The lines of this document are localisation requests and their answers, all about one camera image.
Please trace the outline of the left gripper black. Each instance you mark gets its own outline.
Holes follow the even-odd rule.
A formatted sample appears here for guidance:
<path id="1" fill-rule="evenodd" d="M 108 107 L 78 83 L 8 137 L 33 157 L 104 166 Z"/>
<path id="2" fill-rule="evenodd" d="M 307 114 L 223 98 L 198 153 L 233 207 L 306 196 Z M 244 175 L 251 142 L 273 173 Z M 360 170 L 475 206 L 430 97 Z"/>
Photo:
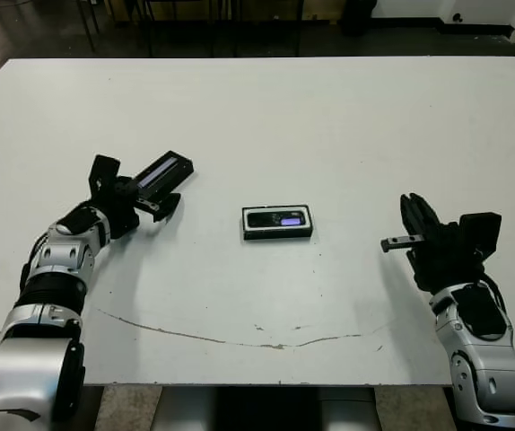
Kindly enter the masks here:
<path id="1" fill-rule="evenodd" d="M 95 207 L 108 219 L 111 236 L 124 236 L 139 225 L 136 209 L 141 209 L 158 223 L 171 216 L 181 200 L 179 193 L 170 193 L 157 204 L 140 200 L 137 181 L 127 176 L 98 178 L 95 181 Z"/>

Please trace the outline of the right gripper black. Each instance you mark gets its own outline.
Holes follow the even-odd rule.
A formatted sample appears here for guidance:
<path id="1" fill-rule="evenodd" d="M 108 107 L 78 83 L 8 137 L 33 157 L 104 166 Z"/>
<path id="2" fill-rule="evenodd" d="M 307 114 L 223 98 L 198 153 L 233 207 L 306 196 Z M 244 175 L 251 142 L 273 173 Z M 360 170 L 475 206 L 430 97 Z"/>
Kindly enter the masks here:
<path id="1" fill-rule="evenodd" d="M 456 222 L 441 224 L 430 204 L 415 193 L 400 197 L 407 235 L 387 237 L 380 247 L 387 253 L 406 249 L 419 289 L 432 295 L 459 284 L 475 283 L 484 272 L 487 245 Z"/>

